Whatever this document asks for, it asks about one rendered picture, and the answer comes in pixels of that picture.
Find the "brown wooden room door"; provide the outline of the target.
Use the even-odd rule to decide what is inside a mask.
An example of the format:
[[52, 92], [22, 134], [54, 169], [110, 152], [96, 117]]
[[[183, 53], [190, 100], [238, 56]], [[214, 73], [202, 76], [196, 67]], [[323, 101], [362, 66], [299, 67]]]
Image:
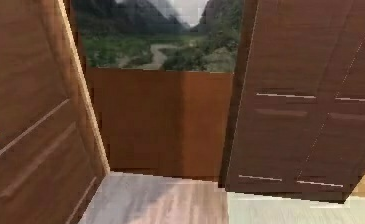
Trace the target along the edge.
[[0, 0], [0, 224], [78, 224], [107, 171], [66, 0]]

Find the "window with mountain view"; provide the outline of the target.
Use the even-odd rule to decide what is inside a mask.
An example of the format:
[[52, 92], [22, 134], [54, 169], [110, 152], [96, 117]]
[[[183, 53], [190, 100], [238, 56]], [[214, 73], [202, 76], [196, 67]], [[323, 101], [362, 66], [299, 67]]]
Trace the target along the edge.
[[232, 72], [244, 0], [71, 0], [92, 67]]

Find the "dark brown wooden cupboard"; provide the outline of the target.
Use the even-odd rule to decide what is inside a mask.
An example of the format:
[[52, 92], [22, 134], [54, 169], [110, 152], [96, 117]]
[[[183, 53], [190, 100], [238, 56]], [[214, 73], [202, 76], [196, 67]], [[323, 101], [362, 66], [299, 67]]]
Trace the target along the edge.
[[365, 175], [365, 0], [244, 0], [219, 185], [344, 203]]

